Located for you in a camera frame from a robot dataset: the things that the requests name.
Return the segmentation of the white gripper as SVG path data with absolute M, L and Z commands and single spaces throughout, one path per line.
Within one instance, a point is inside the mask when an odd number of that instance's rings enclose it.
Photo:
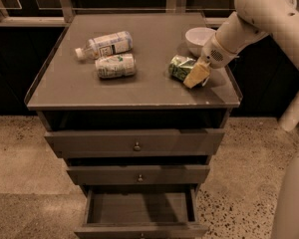
M 213 34 L 201 49 L 200 57 L 204 62 L 195 63 L 183 83 L 192 89 L 210 76 L 210 68 L 223 68 L 236 56 L 236 51 L 230 51 L 227 47 L 223 46 L 217 40 L 216 34 Z

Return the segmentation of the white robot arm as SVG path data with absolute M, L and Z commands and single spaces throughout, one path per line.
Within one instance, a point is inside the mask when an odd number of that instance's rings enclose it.
M 234 0 L 235 11 L 203 46 L 186 76 L 188 88 L 226 66 L 246 46 L 269 35 L 299 72 L 296 0 Z M 278 196 L 270 239 L 299 239 L 299 151 L 290 161 Z

